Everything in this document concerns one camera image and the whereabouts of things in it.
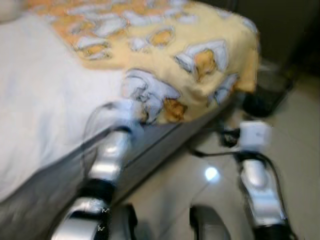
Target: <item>cable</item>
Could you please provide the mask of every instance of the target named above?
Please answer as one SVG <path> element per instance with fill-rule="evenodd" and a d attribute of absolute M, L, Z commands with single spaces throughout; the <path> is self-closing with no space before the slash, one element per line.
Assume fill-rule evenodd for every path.
<path fill-rule="evenodd" d="M 200 133 L 203 134 L 204 131 L 207 131 L 207 133 L 209 133 L 209 132 L 214 132 L 214 129 L 213 128 L 204 129 Z M 220 133 L 221 135 L 230 135 L 232 137 L 235 137 L 237 139 L 237 141 L 238 141 L 241 131 L 240 131 L 239 128 L 236 128 L 236 129 L 233 129 L 233 130 L 224 129 L 222 131 L 218 131 L 218 133 Z M 284 200 L 284 197 L 283 197 L 283 194 L 282 194 L 281 181 L 280 181 L 280 177 L 278 175 L 277 168 L 275 167 L 273 162 L 267 156 L 265 156 L 264 154 L 262 154 L 260 152 L 241 151 L 237 147 L 235 147 L 231 151 L 216 152 L 216 153 L 202 152 L 202 151 L 199 151 L 199 150 L 197 150 L 195 148 L 192 148 L 190 145 L 187 145 L 187 148 L 188 148 L 188 150 L 189 150 L 191 155 L 193 155 L 195 157 L 198 157 L 198 158 L 232 155 L 233 156 L 233 160 L 235 160 L 237 162 L 237 164 L 240 164 L 241 162 L 243 162 L 245 160 L 248 160 L 248 159 L 255 159 L 255 160 L 259 160 L 259 161 L 263 162 L 265 166 L 268 165 L 271 168 L 272 172 L 274 173 L 274 177 L 275 177 L 275 181 L 276 181 L 276 190 L 278 192 L 280 204 L 282 206 L 283 213 L 285 215 L 285 218 L 284 218 L 285 226 L 283 226 L 283 227 L 275 226 L 273 228 L 272 227 L 263 227 L 263 228 L 256 229 L 255 233 L 258 236 L 257 240 L 264 240 L 264 239 L 273 239 L 273 240 L 290 239 L 290 240 L 297 240 L 298 239 L 297 235 L 292 230 L 291 223 L 290 223 L 289 218 L 288 218 L 288 211 L 287 211 L 285 200 Z M 281 238 L 281 234 L 278 235 L 280 230 L 283 231 L 284 235 L 287 235 L 287 238 Z M 268 234 L 272 235 L 272 237 L 274 237 L 274 238 L 272 238 L 272 237 L 271 238 L 263 238 L 262 237 L 264 235 L 268 236 Z"/>

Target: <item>black trash bin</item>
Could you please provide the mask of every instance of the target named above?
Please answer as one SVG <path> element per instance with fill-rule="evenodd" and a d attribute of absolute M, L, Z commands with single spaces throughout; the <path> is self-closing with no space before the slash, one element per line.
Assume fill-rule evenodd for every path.
<path fill-rule="evenodd" d="M 247 114 L 265 118 L 279 106 L 292 89 L 293 81 L 272 71 L 259 71 L 254 93 L 247 93 L 243 101 L 243 110 Z"/>

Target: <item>yellow blanket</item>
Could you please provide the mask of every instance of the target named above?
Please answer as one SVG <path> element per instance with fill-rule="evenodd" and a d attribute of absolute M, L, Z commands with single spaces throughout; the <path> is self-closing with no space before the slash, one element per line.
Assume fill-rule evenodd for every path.
<path fill-rule="evenodd" d="M 255 89 L 258 30 L 245 17 L 187 0 L 28 5 L 86 68 L 123 69 L 123 96 L 142 103 L 147 123 L 191 121 Z"/>

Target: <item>white bed sheet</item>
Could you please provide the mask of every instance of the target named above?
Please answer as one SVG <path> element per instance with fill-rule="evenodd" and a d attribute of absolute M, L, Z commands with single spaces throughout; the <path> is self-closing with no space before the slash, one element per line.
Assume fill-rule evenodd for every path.
<path fill-rule="evenodd" d="M 120 96 L 120 70 L 89 70 L 39 18 L 0 25 L 0 201 L 83 141 L 97 106 Z"/>

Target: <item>black wire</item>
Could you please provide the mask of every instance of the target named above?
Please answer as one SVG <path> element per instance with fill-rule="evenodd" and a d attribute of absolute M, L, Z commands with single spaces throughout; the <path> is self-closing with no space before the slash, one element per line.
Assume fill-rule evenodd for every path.
<path fill-rule="evenodd" d="M 235 129 L 223 129 L 223 130 L 217 130 L 217 128 L 203 128 L 201 129 L 196 135 L 200 135 L 200 134 L 207 134 L 207 133 L 211 133 L 211 132 L 218 132 L 220 134 L 220 141 L 222 143 L 223 146 L 228 147 L 228 148 L 232 148 L 237 144 L 237 141 L 240 137 L 240 128 L 235 128 Z M 190 144 L 186 145 L 189 152 L 198 157 L 198 158 L 205 158 L 205 157 L 217 157 L 217 156 L 224 156 L 224 155 L 232 155 L 235 152 L 234 151 L 226 151 L 226 152 L 218 152 L 218 153 L 205 153 L 202 151 L 199 151 L 195 148 L 192 148 Z"/>
<path fill-rule="evenodd" d="M 267 165 L 271 168 L 271 170 L 274 173 L 274 177 L 275 177 L 275 181 L 276 181 L 276 189 L 277 189 L 277 192 L 279 195 L 279 200 L 280 200 L 280 203 L 281 203 L 284 215 L 285 215 L 285 218 L 284 218 L 285 225 L 288 227 L 288 230 L 290 232 L 290 236 L 292 237 L 291 239 L 294 239 L 294 240 L 298 239 L 297 235 L 292 230 L 291 223 L 288 218 L 288 211 L 286 208 L 286 204 L 285 204 L 285 200 L 284 200 L 284 196 L 283 196 L 283 192 L 282 192 L 282 188 L 281 188 L 281 181 L 280 181 L 280 177 L 278 175 L 277 168 L 275 167 L 273 162 L 267 156 L 265 156 L 262 153 L 252 152 L 252 151 L 227 151 L 227 152 L 218 152 L 218 153 L 205 153 L 202 151 L 198 151 L 194 148 L 191 148 L 190 146 L 188 146 L 188 147 L 189 147 L 188 149 L 189 149 L 190 153 L 193 156 L 196 156 L 198 158 L 233 155 L 233 157 L 234 157 L 233 160 L 235 160 L 238 164 L 243 162 L 244 160 L 247 160 L 247 159 L 255 159 L 255 160 L 262 161 L 264 164 L 267 163 Z"/>

